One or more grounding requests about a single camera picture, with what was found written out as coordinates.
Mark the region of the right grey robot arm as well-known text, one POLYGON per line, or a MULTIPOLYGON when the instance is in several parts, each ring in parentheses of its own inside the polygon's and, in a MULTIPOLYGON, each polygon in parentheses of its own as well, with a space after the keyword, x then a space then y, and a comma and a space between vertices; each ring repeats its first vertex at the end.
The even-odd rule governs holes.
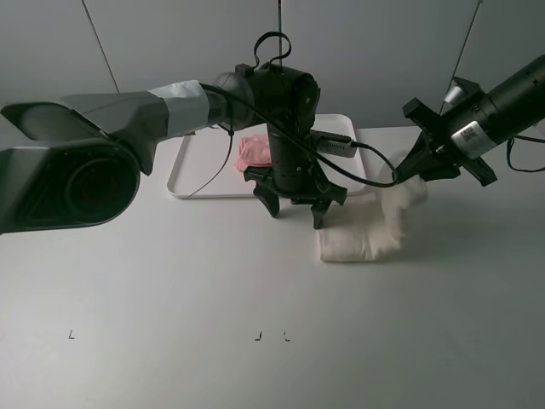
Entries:
POLYGON ((454 179, 463 168, 486 187, 497 177, 482 156, 544 120, 544 57, 489 92, 473 81, 455 77, 445 100, 450 108, 442 114, 417 98, 403 107, 404 116, 421 133, 397 166, 396 179, 454 179))

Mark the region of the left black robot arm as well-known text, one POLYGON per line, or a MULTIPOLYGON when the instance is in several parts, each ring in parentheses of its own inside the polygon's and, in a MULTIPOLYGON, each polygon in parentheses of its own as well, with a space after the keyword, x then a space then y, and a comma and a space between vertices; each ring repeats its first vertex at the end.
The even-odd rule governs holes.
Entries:
POLYGON ((234 133, 264 124, 272 162, 244 178, 272 216, 280 199, 309 205, 320 228, 347 190, 318 164, 313 130, 320 89, 305 72, 238 65, 214 85, 197 81, 122 94, 69 95, 61 103, 1 107, 3 233, 83 228, 109 222, 134 200, 168 139, 212 126, 234 133))

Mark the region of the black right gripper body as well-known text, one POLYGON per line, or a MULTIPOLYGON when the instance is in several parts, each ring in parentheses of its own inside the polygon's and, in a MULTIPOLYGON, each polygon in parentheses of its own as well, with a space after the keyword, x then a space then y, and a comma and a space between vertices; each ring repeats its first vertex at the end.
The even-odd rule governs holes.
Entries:
POLYGON ((452 84, 461 85, 466 98, 454 107, 438 114, 414 98, 403 107, 404 116, 414 122, 430 138, 430 147, 437 160, 465 169, 481 186, 497 180, 494 170, 481 158, 497 147, 486 134, 486 111, 482 103, 487 94, 472 81, 455 77, 452 84))

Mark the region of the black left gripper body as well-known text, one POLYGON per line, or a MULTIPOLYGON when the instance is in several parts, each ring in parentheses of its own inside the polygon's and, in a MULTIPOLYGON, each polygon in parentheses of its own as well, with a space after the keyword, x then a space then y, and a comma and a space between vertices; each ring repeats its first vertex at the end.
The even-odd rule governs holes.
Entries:
POLYGON ((329 181, 312 154, 275 127, 268 127, 267 135, 272 166, 249 167, 243 172, 246 181, 272 181, 279 199, 289 199, 296 204, 312 205, 320 199, 339 205, 345 202, 346 188, 329 181))

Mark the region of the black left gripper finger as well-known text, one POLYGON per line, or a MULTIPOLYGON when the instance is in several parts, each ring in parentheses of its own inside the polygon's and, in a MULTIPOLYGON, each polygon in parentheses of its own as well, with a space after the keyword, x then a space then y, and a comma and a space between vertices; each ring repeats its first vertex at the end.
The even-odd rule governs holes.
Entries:
POLYGON ((272 218, 278 216, 280 212, 279 196, 272 181, 257 181, 253 194, 265 206, 272 218))
POLYGON ((319 230, 323 226, 324 217, 331 206, 332 201, 328 199, 316 200, 311 206, 313 215, 313 228, 319 230))

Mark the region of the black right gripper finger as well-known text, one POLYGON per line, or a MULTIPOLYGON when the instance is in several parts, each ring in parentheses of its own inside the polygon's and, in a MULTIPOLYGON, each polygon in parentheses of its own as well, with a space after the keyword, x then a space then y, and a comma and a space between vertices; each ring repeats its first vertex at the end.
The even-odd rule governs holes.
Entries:
POLYGON ((434 157, 427 158, 419 170, 419 176, 424 181, 455 179, 461 174, 455 164, 445 164, 434 157))
POLYGON ((396 167, 395 172, 398 179, 410 179, 413 176, 423 178, 438 165, 439 161, 430 147, 429 134, 422 131, 413 148, 396 167))

